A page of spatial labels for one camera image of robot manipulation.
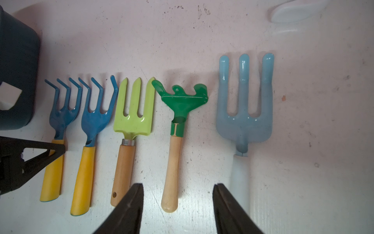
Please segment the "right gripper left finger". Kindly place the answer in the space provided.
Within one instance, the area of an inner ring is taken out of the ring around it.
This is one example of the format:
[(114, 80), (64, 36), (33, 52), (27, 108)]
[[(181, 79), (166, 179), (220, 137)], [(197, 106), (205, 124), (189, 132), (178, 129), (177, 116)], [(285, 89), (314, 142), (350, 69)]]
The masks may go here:
[(139, 234), (144, 204), (143, 184), (133, 184), (96, 234)]

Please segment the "lime green hand fork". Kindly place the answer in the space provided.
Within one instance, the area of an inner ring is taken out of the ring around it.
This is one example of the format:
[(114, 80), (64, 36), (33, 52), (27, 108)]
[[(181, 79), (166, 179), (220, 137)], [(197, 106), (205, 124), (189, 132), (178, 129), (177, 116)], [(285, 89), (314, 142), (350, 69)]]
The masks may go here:
[(111, 205), (116, 207), (131, 186), (132, 169), (135, 154), (135, 138), (138, 135), (148, 136), (152, 130), (155, 88), (151, 78), (146, 86), (144, 111), (138, 116), (138, 107), (141, 91), (141, 79), (138, 78), (132, 86), (129, 113), (124, 114), (128, 79), (124, 79), (119, 88), (114, 120), (114, 131), (123, 133), (124, 138), (119, 147), (116, 172), (111, 194)]

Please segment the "dark green hand rake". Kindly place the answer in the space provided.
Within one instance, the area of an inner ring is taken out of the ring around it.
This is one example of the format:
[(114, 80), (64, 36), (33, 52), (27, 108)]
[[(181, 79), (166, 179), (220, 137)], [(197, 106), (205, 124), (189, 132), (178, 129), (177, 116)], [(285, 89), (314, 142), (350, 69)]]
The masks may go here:
[(193, 88), (194, 95), (188, 95), (179, 85), (172, 87), (174, 93), (168, 93), (161, 82), (152, 81), (152, 85), (173, 112), (171, 122), (169, 156), (161, 207), (167, 213), (173, 213), (178, 208), (179, 159), (184, 137), (185, 124), (191, 111), (208, 102), (207, 87), (197, 84)]

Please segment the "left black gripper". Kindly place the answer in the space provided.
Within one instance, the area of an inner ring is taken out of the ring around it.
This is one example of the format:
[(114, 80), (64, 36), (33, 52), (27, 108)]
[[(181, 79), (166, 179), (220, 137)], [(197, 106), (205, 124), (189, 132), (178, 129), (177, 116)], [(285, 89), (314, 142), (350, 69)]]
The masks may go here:
[[(26, 148), (42, 149), (44, 152), (25, 161), (22, 153)], [(1, 137), (1, 195), (14, 191), (47, 165), (66, 152), (62, 144)]]

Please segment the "light blue hand fork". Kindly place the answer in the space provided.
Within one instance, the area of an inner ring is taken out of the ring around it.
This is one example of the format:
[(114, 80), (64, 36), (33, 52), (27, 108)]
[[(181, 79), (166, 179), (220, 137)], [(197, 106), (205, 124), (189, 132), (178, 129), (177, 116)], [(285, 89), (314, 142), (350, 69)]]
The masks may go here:
[(272, 53), (267, 53), (263, 56), (261, 113), (255, 118), (251, 117), (248, 113), (249, 55), (242, 54), (239, 58), (238, 113), (235, 116), (230, 116), (227, 112), (229, 79), (228, 56), (221, 56), (219, 62), (216, 128), (222, 137), (235, 142), (236, 153), (233, 156), (229, 190), (247, 214), (250, 214), (248, 145), (254, 142), (264, 142), (268, 140), (272, 134), (272, 77), (274, 60), (275, 58)]

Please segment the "teal storage box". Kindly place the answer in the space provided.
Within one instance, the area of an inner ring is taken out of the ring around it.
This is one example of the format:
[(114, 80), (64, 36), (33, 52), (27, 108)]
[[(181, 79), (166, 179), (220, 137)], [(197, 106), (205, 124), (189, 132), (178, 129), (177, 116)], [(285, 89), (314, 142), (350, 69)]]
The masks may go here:
[(34, 29), (1, 10), (1, 98), (16, 97), (1, 109), (1, 130), (20, 129), (34, 115), (40, 47)]

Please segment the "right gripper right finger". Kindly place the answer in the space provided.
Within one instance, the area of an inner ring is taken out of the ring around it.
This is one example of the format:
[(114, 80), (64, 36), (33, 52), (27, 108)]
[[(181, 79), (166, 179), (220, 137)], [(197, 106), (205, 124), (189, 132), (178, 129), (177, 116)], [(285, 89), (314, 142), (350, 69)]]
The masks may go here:
[(214, 185), (212, 199), (218, 234), (263, 234), (224, 184)]

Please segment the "blue fork yellow handle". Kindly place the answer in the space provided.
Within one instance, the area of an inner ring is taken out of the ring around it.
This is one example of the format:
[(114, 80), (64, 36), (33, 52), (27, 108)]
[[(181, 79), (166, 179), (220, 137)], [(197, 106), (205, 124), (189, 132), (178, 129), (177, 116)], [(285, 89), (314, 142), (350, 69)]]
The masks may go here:
[[(82, 98), (82, 91), (83, 88), (76, 83), (72, 78), (69, 78), (69, 81), (78, 88), (78, 95), (76, 100), (76, 106), (69, 110), (69, 102), (70, 102), (70, 95), (71, 95), (71, 88), (62, 82), (60, 79), (57, 81), (66, 88), (66, 97), (64, 101), (64, 106), (58, 110), (58, 98), (60, 89), (53, 85), (50, 81), (45, 80), (47, 84), (55, 89), (55, 97), (53, 108), (50, 113), (49, 123), (50, 126), (55, 130), (55, 137), (52, 140), (52, 143), (55, 144), (64, 144), (64, 132), (67, 126), (73, 122), (76, 117), (78, 116), (80, 105), (81, 105), (81, 98)], [(41, 189), (41, 202), (49, 202), (57, 199), (60, 196), (61, 190), (61, 181), (63, 175), (63, 159), (64, 156), (60, 156), (58, 159), (50, 163), (45, 168), (43, 184)]]
[(115, 76), (110, 77), (114, 92), (108, 111), (100, 112), (103, 101), (104, 88), (94, 79), (91, 81), (99, 88), (99, 95), (95, 110), (89, 111), (92, 90), (82, 79), (79, 81), (88, 89), (84, 111), (81, 119), (81, 128), (87, 135), (85, 146), (82, 150), (82, 157), (79, 165), (75, 189), (72, 199), (70, 214), (80, 216), (89, 211), (91, 205), (93, 179), (94, 179), (94, 156), (97, 135), (108, 125), (111, 120), (114, 105), (118, 97), (118, 85)]

